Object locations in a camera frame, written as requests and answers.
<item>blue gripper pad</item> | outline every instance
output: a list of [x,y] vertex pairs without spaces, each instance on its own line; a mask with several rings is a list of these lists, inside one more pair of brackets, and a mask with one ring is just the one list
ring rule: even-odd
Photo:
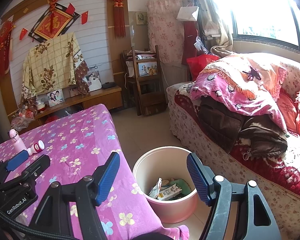
[[98,192],[95,198],[97,206],[100,206],[101,203],[107,199],[119,166],[120,156],[118,153],[112,152],[106,163],[99,166],[93,173],[93,177],[98,186]]
[[23,150],[19,152],[16,156],[8,161],[6,166],[7,171],[14,171],[18,168],[22,163],[24,163],[29,158],[29,154],[27,150]]
[[213,200],[216,198],[212,170],[207,166],[203,166],[195,153],[190,153],[187,156],[187,168],[201,201],[205,202],[207,206],[212,206]]

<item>window frame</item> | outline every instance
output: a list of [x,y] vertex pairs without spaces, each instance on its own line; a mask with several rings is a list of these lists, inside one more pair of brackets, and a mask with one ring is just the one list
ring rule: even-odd
[[[294,0],[297,4],[298,9],[300,10],[300,0]],[[299,23],[296,17],[296,14],[294,12],[294,9],[292,7],[292,5],[290,4],[290,1],[288,0],[289,6],[290,6],[290,10],[292,13],[292,17],[294,20],[294,24],[297,30],[297,38],[298,38],[298,45],[286,42],[286,41],[281,41],[281,40],[277,40],[277,39],[273,39],[273,38],[268,38],[268,37],[262,37],[262,36],[254,36],[254,35],[245,35],[245,34],[238,34],[238,28],[237,28],[237,22],[235,19],[235,15],[233,13],[233,11],[231,10],[231,18],[232,18],[232,26],[233,26],[233,38],[238,38],[238,39],[247,39],[248,40],[255,40],[255,41],[267,41],[267,42],[271,42],[271,43],[275,43],[275,44],[279,44],[279,45],[283,45],[292,49],[296,49],[300,51],[300,29],[299,29]]]

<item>white paneled wall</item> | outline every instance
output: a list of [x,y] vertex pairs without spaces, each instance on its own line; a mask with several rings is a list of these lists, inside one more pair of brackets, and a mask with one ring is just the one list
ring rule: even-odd
[[[113,81],[107,34],[106,0],[59,0],[58,3],[66,7],[69,3],[72,3],[78,14],[82,14],[87,10],[89,11],[88,22],[82,25],[81,17],[79,17],[68,29],[67,33],[75,33],[87,65],[89,67],[93,67],[94,65],[98,66],[101,82]],[[31,30],[48,7],[47,4],[46,6],[26,14],[16,21],[16,28],[12,30],[13,46],[10,73],[17,103],[20,102],[21,98],[23,62],[29,49],[38,44],[36,40],[32,42],[32,38],[28,35],[26,35],[22,41],[19,41],[19,35],[22,28]]]

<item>wooden chair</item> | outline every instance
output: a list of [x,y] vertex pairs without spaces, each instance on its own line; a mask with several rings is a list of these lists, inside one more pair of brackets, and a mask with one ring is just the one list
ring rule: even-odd
[[[126,56],[126,52],[122,54],[122,60],[132,60],[134,68],[134,77],[126,77],[127,83],[130,83],[133,87],[133,94],[135,98],[135,104],[137,109],[137,115],[149,115],[164,111],[167,108],[166,98],[164,94],[164,88],[162,84],[162,70],[160,64],[159,48],[155,46],[155,58],[150,59],[136,59],[136,52],[134,47],[131,48],[132,57],[129,59]],[[153,75],[139,75],[139,63],[144,62],[156,62],[157,63],[157,74]],[[141,87],[143,85],[152,84],[154,86],[154,91],[142,93]]]

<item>black cable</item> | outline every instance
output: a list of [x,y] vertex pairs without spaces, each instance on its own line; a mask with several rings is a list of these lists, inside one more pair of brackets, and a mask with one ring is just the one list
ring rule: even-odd
[[0,210],[0,219],[2,219],[4,222],[6,222],[11,228],[24,233],[28,236],[35,236],[40,239],[46,239],[46,240],[78,240],[77,238],[74,238],[72,236],[66,236],[61,234],[55,234],[55,233],[46,233],[38,230],[31,229],[25,225],[22,225],[15,220],[12,220],[10,217],[6,216],[1,210]]

